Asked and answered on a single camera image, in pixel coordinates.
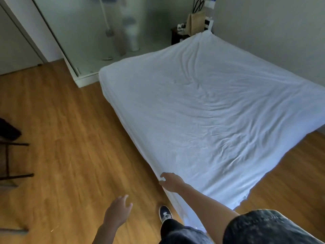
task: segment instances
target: hand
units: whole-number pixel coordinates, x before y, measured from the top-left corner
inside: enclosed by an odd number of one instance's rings
[[[159,184],[166,189],[169,192],[177,193],[179,191],[179,188],[183,185],[186,185],[186,183],[183,181],[183,179],[174,174],[174,173],[162,173],[160,177],[164,177],[165,180],[160,180]]]
[[[103,225],[118,229],[127,221],[133,206],[132,203],[128,207],[125,206],[127,197],[128,195],[120,196],[111,203],[105,212]]]

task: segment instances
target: person's left hand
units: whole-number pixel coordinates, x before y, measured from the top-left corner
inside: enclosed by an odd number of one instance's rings
[[[132,203],[128,207],[125,206],[127,197],[128,195],[120,196],[111,203],[105,212],[104,225],[118,229],[127,221],[133,206]]]

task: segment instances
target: person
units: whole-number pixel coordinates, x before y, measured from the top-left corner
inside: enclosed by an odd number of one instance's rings
[[[211,239],[202,231],[182,225],[173,219],[166,206],[160,207],[161,241],[165,243],[323,243],[275,210],[254,210],[239,215],[225,205],[203,195],[174,173],[162,173],[159,184],[178,193],[194,210]],[[125,205],[128,195],[118,197],[107,209],[93,244],[112,244],[117,229],[132,210]]]

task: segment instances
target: forearm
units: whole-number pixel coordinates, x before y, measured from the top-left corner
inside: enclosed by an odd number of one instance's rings
[[[221,244],[227,225],[238,214],[195,190],[189,184],[181,185],[177,193],[193,209],[213,241]]]
[[[118,228],[109,225],[101,225],[95,236],[93,244],[112,244]]]

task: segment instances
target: mattress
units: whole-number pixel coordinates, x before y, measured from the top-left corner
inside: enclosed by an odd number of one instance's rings
[[[210,31],[102,68],[100,84],[157,178],[174,172],[231,209],[325,124],[325,88]],[[193,210],[166,192],[186,225]]]

